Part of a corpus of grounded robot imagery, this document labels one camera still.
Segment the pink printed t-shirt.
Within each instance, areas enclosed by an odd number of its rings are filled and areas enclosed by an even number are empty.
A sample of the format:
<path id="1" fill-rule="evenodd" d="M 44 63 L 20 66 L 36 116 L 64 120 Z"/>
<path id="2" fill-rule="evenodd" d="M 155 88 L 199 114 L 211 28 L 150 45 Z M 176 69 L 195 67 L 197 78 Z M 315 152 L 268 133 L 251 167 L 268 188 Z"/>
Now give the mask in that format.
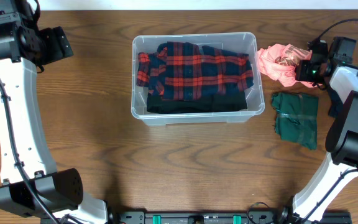
<path id="1" fill-rule="evenodd" d="M 260 72 L 274 81 L 279 81 L 284 87 L 301 83 L 313 88 L 311 82 L 297 81 L 296 68 L 301 60 L 310 60 L 312 51 L 300 49 L 294 45 L 275 44 L 267 49 L 257 51 L 258 68 Z"/>

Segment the red navy plaid shirt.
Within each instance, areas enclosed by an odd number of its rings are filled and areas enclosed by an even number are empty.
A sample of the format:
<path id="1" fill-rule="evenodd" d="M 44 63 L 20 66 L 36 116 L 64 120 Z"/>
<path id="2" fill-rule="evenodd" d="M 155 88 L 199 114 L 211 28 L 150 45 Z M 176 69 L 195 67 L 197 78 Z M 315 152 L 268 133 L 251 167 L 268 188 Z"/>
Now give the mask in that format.
<path id="1" fill-rule="evenodd" d="M 163 100 L 193 101 L 232 95 L 254 85 L 247 54 L 189 42 L 166 42 L 137 56 L 137 86 Z"/>

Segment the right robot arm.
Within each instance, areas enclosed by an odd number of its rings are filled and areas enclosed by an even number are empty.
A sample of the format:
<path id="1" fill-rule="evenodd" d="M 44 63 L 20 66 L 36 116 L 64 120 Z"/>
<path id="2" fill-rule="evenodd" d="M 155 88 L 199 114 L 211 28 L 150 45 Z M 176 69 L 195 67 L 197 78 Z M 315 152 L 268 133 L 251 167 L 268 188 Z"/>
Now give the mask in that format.
<path id="1" fill-rule="evenodd" d="M 358 67 L 352 64 L 356 40 L 335 37 L 308 43 L 309 60 L 302 60 L 296 79 L 323 84 L 335 91 L 343 108 L 326 136 L 323 163 L 306 187 L 284 208 L 279 223 L 351 223 L 349 212 L 329 212 L 339 192 L 358 177 Z"/>

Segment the dark green garment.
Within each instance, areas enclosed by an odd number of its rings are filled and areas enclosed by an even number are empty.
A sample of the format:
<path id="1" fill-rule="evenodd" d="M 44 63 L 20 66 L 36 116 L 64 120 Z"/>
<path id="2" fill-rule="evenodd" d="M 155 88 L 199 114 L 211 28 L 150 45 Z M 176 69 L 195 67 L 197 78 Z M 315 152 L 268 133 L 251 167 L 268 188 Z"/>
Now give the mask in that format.
<path id="1" fill-rule="evenodd" d="M 274 127 L 281 140 L 315 150 L 318 103 L 318 97 L 304 93 L 273 94 L 272 108 L 277 112 Z"/>

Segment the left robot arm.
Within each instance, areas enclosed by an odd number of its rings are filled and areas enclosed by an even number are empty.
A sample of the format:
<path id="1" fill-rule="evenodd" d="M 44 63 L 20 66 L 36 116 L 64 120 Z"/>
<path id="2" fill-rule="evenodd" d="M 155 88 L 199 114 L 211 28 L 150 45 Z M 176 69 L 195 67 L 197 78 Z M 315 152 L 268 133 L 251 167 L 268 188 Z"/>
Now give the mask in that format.
<path id="1" fill-rule="evenodd" d="M 61 27 L 38 28 L 40 9 L 0 0 L 0 209 L 42 223 L 108 223 L 108 206 L 83 189 L 79 172 L 59 171 L 47 146 L 37 75 L 71 57 Z"/>

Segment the black garment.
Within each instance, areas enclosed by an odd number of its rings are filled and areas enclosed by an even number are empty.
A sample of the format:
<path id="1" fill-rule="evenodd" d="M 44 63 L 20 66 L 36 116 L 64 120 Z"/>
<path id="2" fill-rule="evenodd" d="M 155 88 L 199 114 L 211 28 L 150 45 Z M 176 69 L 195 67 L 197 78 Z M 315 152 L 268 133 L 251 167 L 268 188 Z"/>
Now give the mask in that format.
<path id="1" fill-rule="evenodd" d="M 247 109 L 244 92 L 233 95 L 209 95 L 198 100 L 163 100 L 148 95 L 147 112 L 157 114 L 233 112 Z"/>

